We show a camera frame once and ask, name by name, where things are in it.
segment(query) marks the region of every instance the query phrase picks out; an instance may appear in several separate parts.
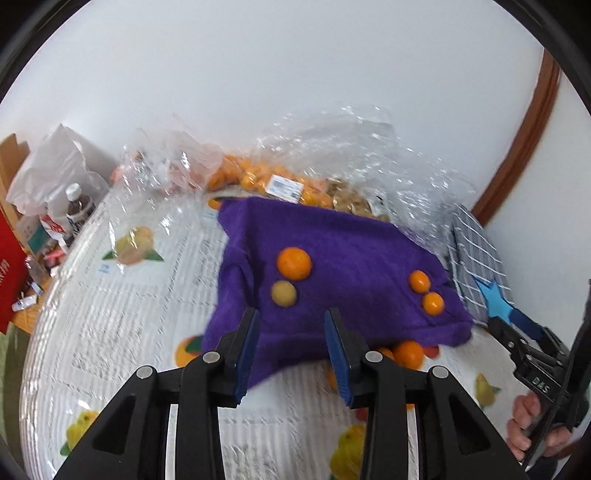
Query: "screw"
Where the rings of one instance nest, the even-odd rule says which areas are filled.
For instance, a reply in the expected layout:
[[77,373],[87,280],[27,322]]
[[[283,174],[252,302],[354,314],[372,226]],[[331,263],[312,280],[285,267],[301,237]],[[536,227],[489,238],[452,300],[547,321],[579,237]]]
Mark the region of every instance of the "screw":
[[380,363],[383,360],[383,358],[384,356],[381,353],[376,352],[375,350],[370,350],[365,354],[365,359],[368,362],[372,362],[373,364]]
[[207,364],[214,364],[220,360],[220,354],[217,352],[207,352],[203,355],[203,361]]
[[441,365],[436,365],[431,369],[434,377],[447,378],[449,376],[449,370]]
[[135,374],[138,376],[138,378],[141,378],[142,380],[144,378],[148,378],[150,375],[152,375],[152,367],[148,367],[148,365],[144,365],[143,367],[139,367]]

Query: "blue star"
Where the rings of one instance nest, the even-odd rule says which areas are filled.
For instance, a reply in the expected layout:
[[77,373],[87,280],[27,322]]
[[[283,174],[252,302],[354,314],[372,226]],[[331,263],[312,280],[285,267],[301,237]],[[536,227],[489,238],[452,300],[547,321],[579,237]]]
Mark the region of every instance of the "blue star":
[[472,276],[472,278],[474,278],[476,286],[478,286],[478,289],[485,299],[488,316],[490,318],[499,317],[506,324],[511,325],[509,317],[514,308],[503,297],[501,288],[496,280],[493,280],[489,285],[486,285],[474,276]]

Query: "white wall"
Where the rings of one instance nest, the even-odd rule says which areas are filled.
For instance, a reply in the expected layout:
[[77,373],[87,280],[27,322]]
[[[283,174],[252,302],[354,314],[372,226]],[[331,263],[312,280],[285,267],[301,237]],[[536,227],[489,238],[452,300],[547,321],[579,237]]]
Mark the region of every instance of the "white wall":
[[96,0],[21,73],[0,137],[35,147],[63,122],[114,159],[135,128],[184,123],[241,147],[290,111],[368,102],[392,109],[406,146],[481,191],[541,55],[492,0]]
[[529,166],[486,230],[517,306],[571,344],[591,278],[591,116],[565,77]]

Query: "red box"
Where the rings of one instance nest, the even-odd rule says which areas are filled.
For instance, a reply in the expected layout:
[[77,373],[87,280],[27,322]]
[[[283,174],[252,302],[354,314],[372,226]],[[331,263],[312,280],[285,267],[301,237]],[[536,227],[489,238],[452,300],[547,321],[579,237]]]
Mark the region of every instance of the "red box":
[[12,319],[12,304],[20,296],[28,276],[26,253],[0,213],[0,332],[6,333]]

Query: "brown trim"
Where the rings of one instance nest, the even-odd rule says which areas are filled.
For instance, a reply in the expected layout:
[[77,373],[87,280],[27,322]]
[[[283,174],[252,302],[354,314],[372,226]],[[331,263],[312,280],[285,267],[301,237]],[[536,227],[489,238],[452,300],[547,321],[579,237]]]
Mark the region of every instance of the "brown trim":
[[530,107],[503,163],[472,209],[472,214],[482,225],[486,225],[501,208],[530,162],[554,108],[560,73],[556,61],[544,50]]

